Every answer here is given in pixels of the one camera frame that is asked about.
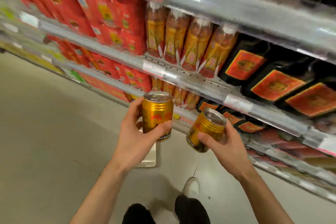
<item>black bottle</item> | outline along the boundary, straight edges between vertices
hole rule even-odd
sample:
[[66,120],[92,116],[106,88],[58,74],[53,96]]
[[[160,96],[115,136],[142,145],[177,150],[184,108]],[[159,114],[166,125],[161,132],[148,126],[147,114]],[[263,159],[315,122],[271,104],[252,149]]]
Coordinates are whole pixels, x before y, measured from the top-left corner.
[[241,120],[245,120],[245,115],[241,112],[235,111],[233,109],[224,107],[220,110],[220,113],[227,118],[232,125],[236,124]]
[[272,59],[278,60],[269,61],[241,88],[244,96],[273,104],[314,80],[316,59],[281,47]]
[[220,106],[221,104],[219,103],[216,103],[206,98],[201,98],[197,104],[196,110],[198,112],[202,112],[205,108],[211,108],[211,109],[216,110],[216,109],[219,109]]
[[262,121],[256,120],[250,116],[246,116],[246,120],[241,120],[233,125],[238,132],[245,134],[257,133],[266,128],[266,126],[267,125]]
[[225,61],[219,78],[234,86],[243,85],[266,61],[265,55],[269,49],[268,42],[241,34],[236,47]]
[[336,110],[336,76],[315,80],[276,104],[280,109],[314,118]]

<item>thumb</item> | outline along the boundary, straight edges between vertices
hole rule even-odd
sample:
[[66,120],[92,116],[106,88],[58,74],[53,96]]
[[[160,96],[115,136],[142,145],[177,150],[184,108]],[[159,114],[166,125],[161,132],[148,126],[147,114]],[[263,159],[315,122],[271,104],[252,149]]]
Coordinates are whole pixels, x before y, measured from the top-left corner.
[[216,153],[219,150],[219,148],[222,146],[219,142],[217,142],[211,136],[203,132],[198,132],[197,138],[202,143],[204,143],[206,146],[208,146],[214,153]]
[[172,121],[168,120],[164,123],[159,124],[156,128],[154,128],[152,131],[147,133],[148,141],[155,142],[160,137],[168,134],[171,131]]

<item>white bottle cap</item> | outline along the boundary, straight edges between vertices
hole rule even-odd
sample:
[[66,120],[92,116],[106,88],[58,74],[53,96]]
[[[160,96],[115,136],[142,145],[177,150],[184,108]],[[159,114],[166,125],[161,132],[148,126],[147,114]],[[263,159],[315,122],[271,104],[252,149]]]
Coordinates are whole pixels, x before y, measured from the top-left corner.
[[238,26],[230,23],[225,23],[222,29],[226,34],[234,34],[237,32]]
[[172,14],[174,15],[175,18],[178,18],[178,17],[183,17],[184,16],[184,13],[179,11],[179,10],[176,10],[176,9],[172,9]]
[[199,24],[200,26],[206,26],[210,24],[210,21],[203,18],[197,18],[196,23]]
[[160,9],[162,6],[156,2],[153,2],[153,1],[149,1],[149,6],[152,8],[152,9]]

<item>black pants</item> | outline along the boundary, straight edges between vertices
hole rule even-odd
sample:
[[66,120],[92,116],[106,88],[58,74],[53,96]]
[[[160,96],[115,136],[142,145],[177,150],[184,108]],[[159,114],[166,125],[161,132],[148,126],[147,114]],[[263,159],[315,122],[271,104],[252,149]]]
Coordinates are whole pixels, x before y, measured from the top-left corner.
[[[200,201],[179,195],[175,200],[175,214],[180,224],[210,224],[207,212]],[[141,204],[131,205],[124,215],[122,224],[155,224],[149,210]]]

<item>shoe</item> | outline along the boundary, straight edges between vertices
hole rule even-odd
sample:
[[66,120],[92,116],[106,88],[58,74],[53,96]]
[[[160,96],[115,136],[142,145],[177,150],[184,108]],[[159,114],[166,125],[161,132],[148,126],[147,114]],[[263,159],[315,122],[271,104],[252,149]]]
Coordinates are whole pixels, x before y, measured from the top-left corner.
[[197,198],[200,193],[200,183],[196,177],[190,177],[184,185],[182,193],[189,198]]

